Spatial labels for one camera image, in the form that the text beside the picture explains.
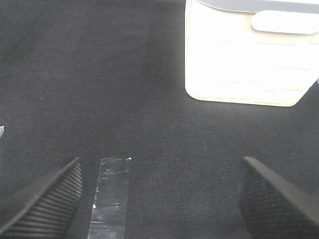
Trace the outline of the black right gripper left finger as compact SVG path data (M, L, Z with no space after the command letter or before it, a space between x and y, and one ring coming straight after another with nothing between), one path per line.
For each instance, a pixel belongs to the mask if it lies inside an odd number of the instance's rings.
M2 239L63 239L83 192L78 157L64 161L0 202Z

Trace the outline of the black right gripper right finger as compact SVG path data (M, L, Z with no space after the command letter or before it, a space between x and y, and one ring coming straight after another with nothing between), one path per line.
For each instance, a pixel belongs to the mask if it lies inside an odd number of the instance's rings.
M238 175L238 205L254 239L317 239L319 199L253 157Z

